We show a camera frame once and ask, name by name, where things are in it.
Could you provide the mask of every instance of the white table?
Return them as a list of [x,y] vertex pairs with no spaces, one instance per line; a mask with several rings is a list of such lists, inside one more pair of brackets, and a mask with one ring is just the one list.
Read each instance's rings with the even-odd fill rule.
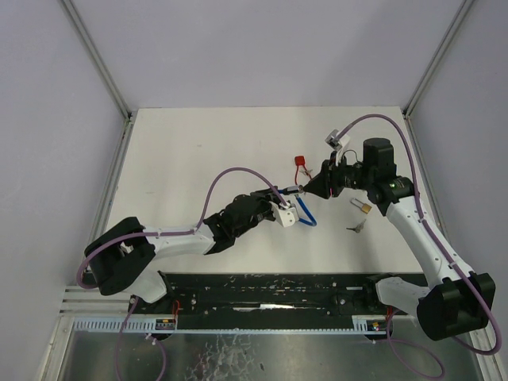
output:
[[[304,155],[307,167],[319,172],[331,152],[325,137],[373,112],[395,119],[409,139],[398,107],[142,109],[108,228],[129,216],[157,227],[195,223],[211,182],[228,167],[249,167],[279,187],[293,185],[296,155]],[[402,142],[390,124],[363,121],[350,136],[350,148],[360,160],[365,139],[390,139],[398,174],[410,177]],[[304,175],[299,178],[306,181]],[[430,210],[419,172],[418,181]],[[265,188],[248,173],[230,173],[216,186],[206,216],[223,209],[239,194]],[[350,203],[353,196],[368,201],[360,190],[344,190],[339,198],[330,200],[308,194],[304,201],[317,219],[315,228],[297,223],[284,229],[264,221],[225,252],[180,256],[164,265],[159,262],[157,268],[194,273],[420,272],[406,242],[375,206],[360,234],[346,229],[365,218]]]

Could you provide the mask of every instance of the small key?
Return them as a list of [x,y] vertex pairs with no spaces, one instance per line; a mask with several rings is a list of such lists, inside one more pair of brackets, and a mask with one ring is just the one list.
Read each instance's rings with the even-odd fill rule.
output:
[[359,233],[362,231],[362,229],[364,228],[364,225],[365,225],[365,220],[363,220],[361,223],[359,223],[357,226],[355,226],[354,228],[346,228],[347,230],[352,230],[353,232],[355,233]]

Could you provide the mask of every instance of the metal plate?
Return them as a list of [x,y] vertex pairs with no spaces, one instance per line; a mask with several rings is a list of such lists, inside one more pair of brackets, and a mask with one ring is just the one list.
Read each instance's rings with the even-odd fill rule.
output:
[[[432,342],[410,319],[395,321],[394,336],[433,350],[444,362],[446,380],[482,380],[474,355],[451,340]],[[114,333],[75,332],[60,380],[113,381]],[[165,380],[420,380],[405,369],[383,342],[363,336],[173,335],[163,342]],[[425,353],[399,347],[418,369],[437,374]],[[120,369],[124,381],[153,381],[162,364],[160,350],[142,335],[122,339]]]

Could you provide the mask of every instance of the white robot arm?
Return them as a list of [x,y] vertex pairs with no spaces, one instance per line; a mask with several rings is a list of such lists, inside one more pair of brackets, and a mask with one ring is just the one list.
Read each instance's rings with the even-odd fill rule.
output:
[[[301,192],[300,187],[279,191],[281,195]],[[104,248],[100,256],[90,259],[90,269],[101,294],[124,291],[154,303],[169,290],[164,277],[148,264],[183,254],[222,252],[263,220],[277,221],[282,227],[292,226],[298,220],[298,212],[293,204],[286,203],[282,205],[280,197],[270,189],[240,194],[226,208],[204,219],[197,229],[194,226],[156,229],[128,217],[91,243],[85,249],[85,256],[116,241]],[[141,237],[122,240],[133,233]]]
[[[426,218],[425,223],[439,244],[452,255],[454,267],[442,254],[420,218],[413,183],[396,174],[390,141],[383,138],[366,140],[364,161],[348,165],[345,156],[337,162],[337,156],[343,152],[342,142],[346,141],[339,136],[334,131],[327,138],[327,143],[335,151],[303,190],[322,198],[337,197],[345,187],[367,191],[369,200],[404,237],[428,283],[427,287],[419,287],[397,276],[378,276],[375,280],[378,300],[418,318],[427,336],[433,340],[484,328],[488,323],[487,315],[454,267],[468,275],[489,309],[494,299],[494,281],[488,274],[475,274],[445,240],[432,219]],[[423,207],[421,212],[423,216],[428,214]]]

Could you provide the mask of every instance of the gray wall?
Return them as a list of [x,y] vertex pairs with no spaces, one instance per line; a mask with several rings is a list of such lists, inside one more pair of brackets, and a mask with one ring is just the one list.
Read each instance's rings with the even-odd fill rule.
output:
[[[508,337],[508,3],[477,2],[429,90],[414,129],[456,250],[497,285]],[[508,345],[502,350],[508,364]]]
[[461,0],[75,0],[133,108],[403,106]]
[[0,378],[35,375],[122,119],[57,1],[0,5]]

